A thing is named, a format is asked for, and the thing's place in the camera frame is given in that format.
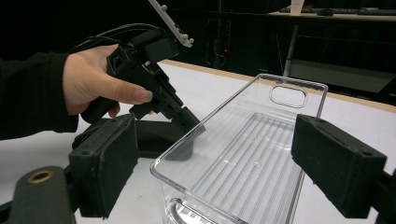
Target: keyboard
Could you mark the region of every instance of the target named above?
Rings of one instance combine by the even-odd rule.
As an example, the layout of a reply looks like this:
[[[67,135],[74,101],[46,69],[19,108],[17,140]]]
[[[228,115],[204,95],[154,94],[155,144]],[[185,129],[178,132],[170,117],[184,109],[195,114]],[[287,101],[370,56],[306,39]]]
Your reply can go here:
[[[301,13],[317,13],[319,10],[325,8],[307,8],[303,7]],[[330,8],[334,14],[350,14],[361,16],[396,16],[396,9],[356,9],[356,8]],[[290,13],[289,7],[284,7],[279,10],[282,13]]]

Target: clear plastic bin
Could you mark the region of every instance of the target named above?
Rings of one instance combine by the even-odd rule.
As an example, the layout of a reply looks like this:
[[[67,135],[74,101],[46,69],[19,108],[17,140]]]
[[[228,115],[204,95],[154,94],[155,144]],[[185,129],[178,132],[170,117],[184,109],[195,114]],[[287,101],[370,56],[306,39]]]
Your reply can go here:
[[[160,158],[163,223],[292,223],[304,172],[297,114],[320,116],[327,86],[260,74]]]

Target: white table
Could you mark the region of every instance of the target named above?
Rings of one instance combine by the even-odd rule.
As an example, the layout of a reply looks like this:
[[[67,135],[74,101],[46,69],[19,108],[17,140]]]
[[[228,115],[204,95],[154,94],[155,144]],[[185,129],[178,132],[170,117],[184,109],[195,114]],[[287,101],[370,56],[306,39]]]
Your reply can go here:
[[[160,66],[170,77],[177,95],[198,119],[203,119],[252,79],[172,61],[164,61]],[[120,113],[128,113],[129,108],[121,105]],[[386,154],[385,170],[389,174],[396,168],[396,107],[328,94],[321,118]],[[162,115],[145,119],[165,120]],[[0,142],[0,203],[12,200],[15,184],[22,175],[47,165],[65,167],[74,138],[88,127],[81,119],[76,133],[43,132]],[[76,212],[77,223],[162,223],[155,179],[149,172],[152,161],[139,159],[109,219],[85,218]],[[306,176],[293,223],[373,224],[375,218],[374,209],[368,219],[343,218]]]

